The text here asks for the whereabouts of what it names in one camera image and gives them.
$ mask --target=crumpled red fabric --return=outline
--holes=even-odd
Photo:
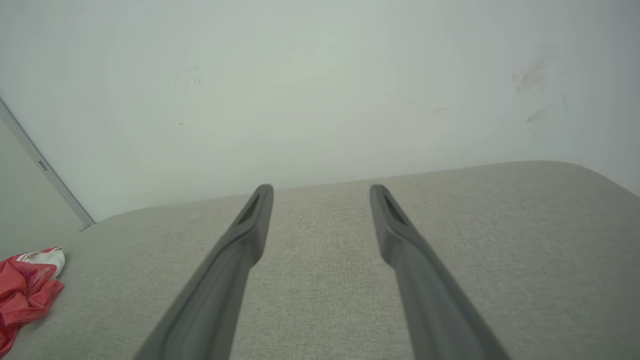
[[[56,265],[25,263],[17,261],[18,257],[0,263],[0,357],[11,349],[25,323],[49,312],[64,287],[62,282],[51,280]]]

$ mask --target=red garment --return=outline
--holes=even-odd
[[[19,255],[0,263],[0,357],[11,349],[18,330],[44,317],[62,290],[62,282],[50,280],[56,265],[17,261]]]

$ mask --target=gray metal strip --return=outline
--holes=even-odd
[[[36,164],[36,166],[42,170],[42,173],[47,178],[47,180],[49,180],[56,191],[58,191],[60,196],[62,196],[62,199],[65,200],[71,210],[73,210],[74,213],[76,213],[76,215],[83,222],[80,231],[85,230],[87,227],[95,224],[95,221],[93,221],[91,216],[89,216],[82,205],[80,205],[73,194],[71,194],[62,180],[60,180],[60,178],[44,158],[44,156],[40,154],[40,151],[38,151],[31,139],[29,139],[29,136],[22,129],[22,126],[20,126],[17,120],[15,120],[15,117],[13,117],[13,114],[11,114],[11,111],[9,111],[9,109],[6,107],[2,99],[0,99],[0,118],[4,120],[4,123],[9,127],[9,130],[11,130],[15,138],[18,139],[18,142],[22,145],[24,150],[27,151],[29,156],[31,156],[31,159]]]

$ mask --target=wall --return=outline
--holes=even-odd
[[[0,97],[94,219],[516,160],[640,193],[633,0],[0,4]]]
[[[0,258],[65,246],[82,222],[0,119]]]

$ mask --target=gray fabric surface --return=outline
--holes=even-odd
[[[409,359],[374,181],[276,191],[232,359]],[[577,165],[379,179],[514,359],[637,359],[640,199]],[[248,196],[105,220],[65,248],[65,289],[7,359],[127,359]]]

